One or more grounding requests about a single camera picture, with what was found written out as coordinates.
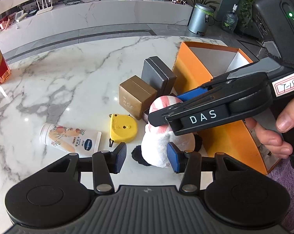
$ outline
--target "pink striped hat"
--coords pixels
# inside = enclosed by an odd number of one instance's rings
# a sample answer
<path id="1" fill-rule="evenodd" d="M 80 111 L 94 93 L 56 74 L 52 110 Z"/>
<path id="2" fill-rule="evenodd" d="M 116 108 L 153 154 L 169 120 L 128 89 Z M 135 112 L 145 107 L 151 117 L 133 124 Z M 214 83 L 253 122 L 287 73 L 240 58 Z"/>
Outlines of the pink striped hat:
<path id="1" fill-rule="evenodd" d="M 177 103 L 182 103 L 180 99 L 173 96 L 161 96 L 157 98 L 150 106 L 149 113 L 152 113 L 154 111 L 163 109 L 165 107 L 175 105 Z M 163 134 L 172 131 L 169 124 L 162 125 L 160 127 L 154 127 L 150 123 L 148 123 L 149 131 L 150 133 L 154 134 Z"/>

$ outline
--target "purple fabric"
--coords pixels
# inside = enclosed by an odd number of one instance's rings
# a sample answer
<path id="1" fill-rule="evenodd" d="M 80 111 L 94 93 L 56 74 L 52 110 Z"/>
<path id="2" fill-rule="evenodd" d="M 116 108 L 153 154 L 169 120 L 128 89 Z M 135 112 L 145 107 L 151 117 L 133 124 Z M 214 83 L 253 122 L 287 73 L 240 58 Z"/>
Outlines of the purple fabric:
<path id="1" fill-rule="evenodd" d="M 290 194 L 290 208 L 282 221 L 282 226 L 289 231 L 294 230 L 294 170 L 290 165 L 290 159 L 282 159 L 268 176 L 285 187 Z"/>

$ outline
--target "hand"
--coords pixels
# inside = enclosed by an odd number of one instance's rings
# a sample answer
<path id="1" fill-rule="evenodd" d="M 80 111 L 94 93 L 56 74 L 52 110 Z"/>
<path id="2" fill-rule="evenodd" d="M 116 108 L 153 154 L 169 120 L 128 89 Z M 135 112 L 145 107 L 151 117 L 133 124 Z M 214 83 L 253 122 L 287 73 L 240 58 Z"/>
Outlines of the hand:
<path id="1" fill-rule="evenodd" d="M 255 130 L 260 142 L 276 157 L 286 159 L 292 154 L 293 147 L 291 144 L 284 142 L 282 137 L 275 131 L 266 130 L 253 118 L 246 119 L 246 126 L 249 129 Z M 285 133 L 291 128 L 294 128 L 294 98 L 278 116 L 276 127 L 281 133 Z"/>

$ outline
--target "circular pad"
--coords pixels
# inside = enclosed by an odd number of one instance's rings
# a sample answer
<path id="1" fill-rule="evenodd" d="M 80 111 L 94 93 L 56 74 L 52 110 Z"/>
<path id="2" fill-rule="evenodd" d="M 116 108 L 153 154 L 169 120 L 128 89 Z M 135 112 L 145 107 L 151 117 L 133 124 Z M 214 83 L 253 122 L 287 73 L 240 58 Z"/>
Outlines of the circular pad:
<path id="1" fill-rule="evenodd" d="M 13 186 L 5 205 L 14 223 L 51 228 L 78 218 L 90 204 L 85 186 L 64 173 L 36 173 Z"/>
<path id="2" fill-rule="evenodd" d="M 64 192 L 55 186 L 39 186 L 31 189 L 27 198 L 36 206 L 51 206 L 59 202 L 64 196 Z"/>
<path id="3" fill-rule="evenodd" d="M 218 218 L 244 227 L 269 227 L 288 211 L 287 190 L 264 175 L 237 172 L 215 180 L 204 194 L 207 207 Z"/>

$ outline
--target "gray box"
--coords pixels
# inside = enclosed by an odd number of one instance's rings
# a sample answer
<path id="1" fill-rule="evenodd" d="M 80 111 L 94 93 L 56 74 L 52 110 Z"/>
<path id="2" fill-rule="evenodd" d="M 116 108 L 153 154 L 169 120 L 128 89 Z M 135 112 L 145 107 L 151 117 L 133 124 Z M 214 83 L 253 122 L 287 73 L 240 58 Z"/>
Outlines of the gray box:
<path id="1" fill-rule="evenodd" d="M 176 78 L 159 57 L 145 59 L 141 79 L 157 90 L 157 98 L 171 93 Z"/>

